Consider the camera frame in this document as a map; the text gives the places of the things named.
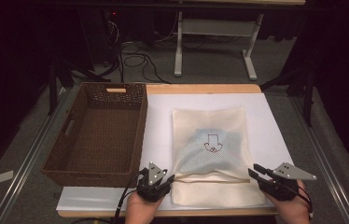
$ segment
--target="basket handle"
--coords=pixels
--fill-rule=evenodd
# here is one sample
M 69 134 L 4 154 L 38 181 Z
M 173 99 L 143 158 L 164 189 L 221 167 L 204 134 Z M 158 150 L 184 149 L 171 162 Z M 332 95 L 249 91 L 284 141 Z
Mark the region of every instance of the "basket handle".
M 105 90 L 108 93 L 126 93 L 126 89 L 125 88 L 105 88 Z

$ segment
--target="wooden table edge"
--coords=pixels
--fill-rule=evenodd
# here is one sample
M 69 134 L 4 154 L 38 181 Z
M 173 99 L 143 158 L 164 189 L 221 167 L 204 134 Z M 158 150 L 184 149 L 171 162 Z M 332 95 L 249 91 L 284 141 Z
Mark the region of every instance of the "wooden table edge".
M 147 94 L 261 93 L 256 84 L 147 84 Z
M 119 213 L 125 217 L 125 211 Z M 61 217 L 113 217 L 114 211 L 58 211 Z M 231 209 L 201 209 L 201 210 L 158 210 L 155 217 L 240 217 L 240 216 L 274 216 L 276 208 L 231 208 Z

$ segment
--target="human hand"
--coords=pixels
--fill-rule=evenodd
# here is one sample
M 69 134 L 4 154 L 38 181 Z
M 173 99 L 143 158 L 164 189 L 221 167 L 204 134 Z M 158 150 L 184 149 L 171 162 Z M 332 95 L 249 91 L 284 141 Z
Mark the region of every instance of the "human hand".
M 149 224 L 163 198 L 160 198 L 156 203 L 149 203 L 144 201 L 137 192 L 132 193 L 128 197 L 126 205 L 125 224 Z
M 297 180 L 300 188 L 305 189 L 305 184 Z M 276 206 L 279 216 L 287 224 L 309 224 L 309 212 L 308 212 L 308 203 L 305 202 L 302 198 L 296 196 L 292 201 L 277 201 L 273 196 L 262 191 L 265 196 Z M 305 192 L 299 189 L 299 193 L 307 198 Z

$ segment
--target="cable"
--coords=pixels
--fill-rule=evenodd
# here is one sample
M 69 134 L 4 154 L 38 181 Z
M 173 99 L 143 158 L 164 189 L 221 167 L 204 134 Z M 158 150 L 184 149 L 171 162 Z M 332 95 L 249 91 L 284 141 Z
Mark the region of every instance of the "cable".
M 302 194 L 300 194 L 299 192 L 296 192 L 294 189 L 286 186 L 286 185 L 283 185 L 279 182 L 277 182 L 278 185 L 282 186 L 282 187 L 285 187 L 286 189 L 290 190 L 291 192 L 293 192 L 294 194 L 296 194 L 297 196 L 299 196 L 301 199 L 303 199 L 305 202 L 308 203 L 309 205 L 309 208 L 308 208 L 308 213 L 309 213 L 309 219 L 311 219 L 313 216 L 314 216 L 314 207 L 312 205 L 312 200 L 311 200 L 311 197 L 309 196 L 309 194 L 306 192 L 305 189 L 301 188 L 300 186 L 298 186 L 299 189 L 301 189 L 308 198 L 304 197 Z
M 119 54 L 119 76 L 121 77 L 121 82 L 124 83 L 124 63 L 122 62 L 122 55 Z
M 155 42 L 158 43 L 158 42 L 161 42 L 161 41 L 165 41 L 167 39 L 171 39 L 173 37 L 175 37 L 176 35 L 173 35 L 174 31 L 175 31 L 175 24 L 177 22 L 177 18 L 178 18 L 178 12 L 175 14 L 175 17 L 174 17 L 174 25 L 172 26 L 172 30 L 171 32 L 166 36 L 164 37 L 163 39 L 161 40 L 156 40 Z
M 128 195 L 130 195 L 130 194 L 132 194 L 132 193 L 134 193 L 134 192 L 136 192 L 136 189 L 131 190 L 131 191 L 129 191 L 127 194 L 125 194 L 125 198 L 128 197 Z
M 116 45 L 117 42 L 119 41 L 119 28 L 118 26 L 112 22 L 112 21 L 107 21 L 106 22 L 107 25 L 110 24 L 111 25 L 111 31 L 110 31 L 110 34 L 109 36 L 107 36 L 107 41 L 108 41 L 108 44 L 110 45 L 110 48 L 112 49 L 113 47 L 111 46 L 111 41 L 110 41 L 110 37 L 113 35 L 113 31 L 116 30 L 116 40 L 114 41 L 113 45 Z
M 241 36 L 226 36 L 228 37 L 229 39 L 228 40 L 219 40 L 219 38 L 223 38 L 224 36 L 207 36 L 206 37 L 206 40 L 208 40 L 207 44 L 215 44 L 215 43 L 218 43 L 218 44 L 228 44 L 230 42 L 235 42 L 237 40 L 239 40 L 241 38 Z
M 204 36 L 202 38 L 202 43 L 200 45 L 198 45 L 197 47 L 187 47 L 184 43 L 183 43 L 182 47 L 185 49 L 198 49 L 198 48 L 202 47 L 205 43 L 206 43 L 206 36 Z
M 124 50 L 126 48 L 128 48 L 129 46 L 134 46 L 134 47 L 137 47 L 135 51 L 133 52 L 124 52 Z M 144 54 L 144 53 L 139 53 L 140 51 L 140 47 L 138 45 L 135 45 L 135 44 L 129 44 L 129 45 L 126 45 L 124 48 L 122 48 L 121 50 L 121 53 L 125 54 L 125 55 L 129 55 L 128 57 L 126 57 L 123 61 L 123 63 L 129 67 L 136 67 L 136 66 L 140 66 L 140 65 L 144 65 L 143 66 L 143 69 L 142 69 L 142 75 L 143 75 L 143 78 L 145 78 L 146 80 L 150 81 L 150 82 L 154 82 L 154 83 L 167 83 L 167 84 L 171 84 L 170 82 L 164 80 L 163 78 L 161 78 L 158 73 L 157 73 L 157 67 L 155 66 L 155 64 L 152 62 L 151 58 L 147 55 L 147 54 Z M 137 64 L 132 64 L 130 65 L 128 63 L 128 61 L 131 59 L 131 58 L 141 58 L 142 59 L 142 62 L 140 63 L 137 63 Z M 158 80 L 154 80 L 154 79 L 150 79 L 148 77 L 146 77 L 146 73 L 145 73 L 145 70 L 148 66 L 148 64 L 151 63 L 153 69 L 154 69 L 154 75 L 155 77 L 158 79 Z
M 121 197 L 119 198 L 119 205 L 117 205 L 117 210 L 116 210 L 116 214 L 114 215 L 113 224 L 117 224 L 117 220 L 119 219 L 119 212 L 121 211 L 121 207 L 122 207 L 122 204 L 124 203 L 124 199 L 126 198 L 126 196 L 129 195 L 129 194 L 127 194 L 128 188 L 131 186 L 133 181 L 136 180 L 139 177 L 139 175 L 146 175 L 146 174 L 148 174 L 148 169 L 144 168 L 143 170 L 139 171 L 131 179 L 131 181 L 128 182 L 128 185 L 126 186 L 126 188 L 124 189 Z

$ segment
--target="silver bracket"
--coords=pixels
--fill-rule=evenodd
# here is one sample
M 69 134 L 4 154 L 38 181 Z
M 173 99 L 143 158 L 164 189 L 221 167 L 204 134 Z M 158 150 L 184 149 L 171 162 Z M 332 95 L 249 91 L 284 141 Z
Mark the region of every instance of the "silver bracket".
M 285 179 L 301 179 L 301 180 L 316 180 L 317 176 L 311 175 L 308 172 L 288 163 L 283 162 L 280 166 L 272 171 L 275 175 Z
M 166 175 L 165 171 L 162 171 L 160 167 L 154 164 L 152 161 L 148 165 L 148 185 L 152 186 L 158 181 L 162 180 Z

